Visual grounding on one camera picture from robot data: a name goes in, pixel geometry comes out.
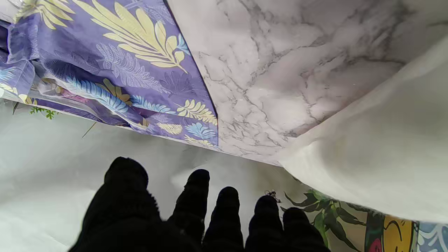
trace fern print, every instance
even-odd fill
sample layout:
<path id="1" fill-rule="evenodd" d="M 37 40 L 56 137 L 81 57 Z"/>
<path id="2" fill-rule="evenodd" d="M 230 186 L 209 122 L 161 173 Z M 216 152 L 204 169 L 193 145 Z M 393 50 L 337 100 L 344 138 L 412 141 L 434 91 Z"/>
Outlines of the fern print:
<path id="1" fill-rule="evenodd" d="M 175 25 L 175 22 L 163 0 L 157 0 L 157 5 L 148 5 L 142 0 L 132 0 L 131 4 L 125 6 L 126 9 L 131 9 L 134 7 L 142 8 L 153 20 L 161 21 L 163 24 L 166 24 L 164 21 L 165 19 L 168 23 Z"/>
<path id="2" fill-rule="evenodd" d="M 126 103 L 93 82 L 87 80 L 79 81 L 76 78 L 67 77 L 67 83 L 72 84 L 78 90 L 92 96 L 111 111 L 120 113 L 128 111 L 129 107 Z"/>
<path id="3" fill-rule="evenodd" d="M 156 125 L 159 126 L 159 128 L 173 135 L 178 135 L 182 132 L 182 125 L 180 124 L 168 124 L 158 122 Z"/>
<path id="4" fill-rule="evenodd" d="M 10 68 L 5 68 L 0 70 L 0 81 L 8 82 L 10 79 L 14 77 L 14 71 L 17 67 L 13 66 Z"/>
<path id="5" fill-rule="evenodd" d="M 177 44 L 177 49 L 182 50 L 186 54 L 191 56 L 190 49 L 188 49 L 187 44 L 185 43 L 184 37 L 179 33 L 177 36 L 177 40 L 179 41 L 179 44 Z"/>
<path id="6" fill-rule="evenodd" d="M 160 84 L 168 91 L 169 97 L 172 95 L 191 97 L 197 96 L 200 99 L 208 99 L 208 94 L 203 88 L 194 88 L 198 78 L 192 78 L 190 74 L 180 75 L 176 71 L 171 74 L 165 73 L 165 80 L 160 80 Z"/>
<path id="7" fill-rule="evenodd" d="M 163 86 L 145 71 L 145 66 L 140 66 L 136 58 L 129 53 L 124 54 L 121 48 L 116 48 L 100 43 L 96 45 L 98 51 L 103 55 L 103 68 L 111 70 L 115 78 L 120 77 L 121 82 L 129 87 L 143 87 L 154 89 L 159 93 L 168 93 Z"/>
<path id="8" fill-rule="evenodd" d="M 192 123 L 185 127 L 185 129 L 200 139 L 209 139 L 216 135 L 213 130 L 202 125 L 200 122 Z"/>
<path id="9" fill-rule="evenodd" d="M 111 93 L 113 96 L 118 97 L 120 100 L 124 101 L 124 103 L 126 103 L 128 106 L 132 105 L 132 102 L 129 100 L 130 96 L 128 94 L 123 94 L 121 92 L 121 87 L 116 87 L 114 85 L 112 85 L 112 83 L 108 80 L 108 79 L 104 79 L 103 80 L 103 84 L 101 85 L 99 83 L 97 83 L 97 85 L 106 90 L 107 92 Z"/>
<path id="10" fill-rule="evenodd" d="M 155 112 L 166 113 L 166 114 L 175 114 L 176 112 L 171 111 L 166 105 L 161 104 L 152 104 L 147 101 L 142 96 L 131 96 L 132 106 L 142 109 L 148 109 Z"/>
<path id="11" fill-rule="evenodd" d="M 187 72 L 181 61 L 185 58 L 183 51 L 174 51 L 177 48 L 176 36 L 167 38 L 166 30 L 161 21 L 155 25 L 145 14 L 143 9 L 137 9 L 135 18 L 125 7 L 115 2 L 113 14 L 96 0 L 92 0 L 94 7 L 73 0 L 83 10 L 89 13 L 92 21 L 111 32 L 103 36 L 121 42 L 118 47 L 135 54 L 139 59 L 146 60 L 158 67 L 178 67 Z"/>
<path id="12" fill-rule="evenodd" d="M 190 143 L 198 143 L 198 144 L 203 145 L 203 146 L 205 146 L 205 147 L 207 147 L 207 148 L 214 148 L 214 147 L 215 147 L 215 146 L 214 146 L 213 144 L 211 144 L 208 140 L 197 140 L 197 139 L 194 139 L 194 138 L 189 137 L 189 136 L 187 136 L 187 135 L 184 135 L 184 139 L 185 139 L 185 141 L 187 141 L 187 142 L 190 142 Z"/>
<path id="13" fill-rule="evenodd" d="M 156 120 L 161 123 L 171 123 L 172 122 L 170 118 L 168 118 L 166 115 L 160 114 L 160 113 L 151 116 L 151 119 Z"/>
<path id="14" fill-rule="evenodd" d="M 210 122 L 215 126 L 218 125 L 218 119 L 200 101 L 186 100 L 185 106 L 178 108 L 177 111 L 179 112 L 178 116 L 195 118 L 203 122 Z"/>
<path id="15" fill-rule="evenodd" d="M 5 84 L 8 83 L 8 81 L 14 77 L 14 71 L 16 70 L 16 68 L 17 67 L 13 66 L 10 68 L 0 70 L 0 91 L 1 91 L 0 97 L 3 96 L 4 90 L 13 93 L 16 96 L 18 95 L 16 87 L 10 87 L 9 85 Z"/>
<path id="16" fill-rule="evenodd" d="M 53 24 L 67 27 L 61 19 L 73 21 L 67 13 L 75 14 L 66 5 L 68 3 L 67 0 L 24 0 L 14 21 L 17 23 L 21 18 L 39 13 L 48 28 L 56 30 Z"/>

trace leaf print fabric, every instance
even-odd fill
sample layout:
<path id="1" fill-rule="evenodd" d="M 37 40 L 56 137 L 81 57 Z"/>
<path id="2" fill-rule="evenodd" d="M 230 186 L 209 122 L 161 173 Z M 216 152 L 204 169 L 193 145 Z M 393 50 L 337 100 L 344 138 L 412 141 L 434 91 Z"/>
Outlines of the leaf print fabric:
<path id="1" fill-rule="evenodd" d="M 73 21 L 67 13 L 75 14 L 75 12 L 66 4 L 67 0 L 24 0 L 15 20 L 17 22 L 21 18 L 39 13 L 48 28 L 56 30 L 54 25 L 67 27 L 61 19 Z"/>
<path id="2" fill-rule="evenodd" d="M 103 36 L 118 42 L 118 46 L 126 51 L 135 53 L 137 58 L 149 61 L 159 67 L 179 67 L 185 55 L 182 51 L 173 52 L 177 47 L 175 36 L 167 38 L 166 30 L 161 21 L 155 25 L 143 9 L 137 9 L 137 19 L 121 4 L 115 2 L 116 15 L 92 0 L 94 7 L 73 0 L 77 5 L 89 13 L 92 21 L 112 32 Z"/>
<path id="3" fill-rule="evenodd" d="M 152 88 L 160 93 L 166 92 L 160 83 L 145 71 L 145 67 L 140 66 L 137 59 L 132 58 L 129 53 L 125 55 L 121 48 L 116 48 L 111 44 L 109 46 L 98 44 L 96 48 L 104 57 L 97 61 L 103 62 L 104 69 L 112 70 L 116 78 L 120 77 L 123 85 Z"/>
<path id="4" fill-rule="evenodd" d="M 212 101 L 163 0 L 25 0 L 15 20 L 0 23 L 3 98 L 218 145 Z"/>

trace blue leaf pattern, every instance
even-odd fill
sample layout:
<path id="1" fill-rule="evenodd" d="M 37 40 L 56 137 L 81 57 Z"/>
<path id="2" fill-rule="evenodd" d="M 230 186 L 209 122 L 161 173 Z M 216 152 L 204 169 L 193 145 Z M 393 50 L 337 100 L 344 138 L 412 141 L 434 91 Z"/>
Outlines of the blue leaf pattern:
<path id="1" fill-rule="evenodd" d="M 188 49 L 187 44 L 185 43 L 184 37 L 182 37 L 180 33 L 177 37 L 177 40 L 179 41 L 177 48 L 191 56 L 190 50 Z"/>
<path id="2" fill-rule="evenodd" d="M 209 139 L 214 137 L 216 134 L 214 130 L 210 130 L 199 122 L 192 123 L 191 125 L 185 126 L 185 128 L 188 132 L 201 139 Z"/>
<path id="3" fill-rule="evenodd" d="M 131 96 L 132 106 L 142 109 L 148 109 L 155 112 L 166 113 L 166 114 L 175 114 L 175 111 L 170 111 L 166 105 L 162 104 L 152 104 L 147 101 L 142 96 Z"/>
<path id="4" fill-rule="evenodd" d="M 14 77 L 14 71 L 17 67 L 10 67 L 0 70 L 0 81 L 7 82 L 12 77 Z"/>
<path id="5" fill-rule="evenodd" d="M 70 77 L 67 77 L 67 82 L 74 85 L 76 88 L 85 92 L 86 94 L 92 96 L 111 111 L 120 113 L 125 113 L 126 111 L 128 111 L 129 107 L 128 105 L 126 105 L 126 103 L 93 82 L 86 80 L 79 81 L 76 78 Z"/>

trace marble pattern surface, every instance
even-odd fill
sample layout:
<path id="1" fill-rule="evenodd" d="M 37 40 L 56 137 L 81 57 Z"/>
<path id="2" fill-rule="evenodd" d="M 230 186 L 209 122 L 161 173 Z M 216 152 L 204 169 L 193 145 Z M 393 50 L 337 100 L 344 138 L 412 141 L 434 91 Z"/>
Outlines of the marble pattern surface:
<path id="1" fill-rule="evenodd" d="M 448 33 L 445 0 L 168 0 L 220 150 L 266 163 Z"/>

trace green plant illustration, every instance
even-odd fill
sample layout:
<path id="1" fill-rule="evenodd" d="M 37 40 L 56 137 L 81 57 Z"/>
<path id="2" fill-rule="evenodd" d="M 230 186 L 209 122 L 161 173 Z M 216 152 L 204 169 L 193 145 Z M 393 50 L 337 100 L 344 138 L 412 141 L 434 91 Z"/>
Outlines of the green plant illustration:
<path id="1" fill-rule="evenodd" d="M 30 114 L 34 114 L 34 113 L 37 113 L 37 112 L 47 113 L 45 117 L 50 119 L 50 120 L 53 119 L 53 117 L 55 117 L 55 113 L 59 114 L 59 112 L 54 112 L 52 110 L 43 109 L 43 108 L 39 108 L 39 107 L 32 107 L 31 110 L 30 110 Z"/>
<path id="2" fill-rule="evenodd" d="M 361 252 L 347 238 L 345 230 L 340 221 L 362 226 L 365 226 L 366 224 L 359 221 L 358 218 L 342 208 L 341 203 L 338 200 L 331 199 L 316 190 L 308 190 L 304 194 L 306 196 L 306 200 L 301 203 L 294 202 L 290 197 L 288 197 L 288 195 L 286 195 L 286 193 L 285 196 L 294 206 L 300 207 L 307 213 L 318 212 L 314 217 L 312 224 L 322 235 L 325 245 L 328 247 L 326 232 L 330 230 L 339 240 L 343 241 L 347 246 L 358 252 Z M 355 210 L 363 209 L 353 204 L 348 204 L 348 206 Z"/>

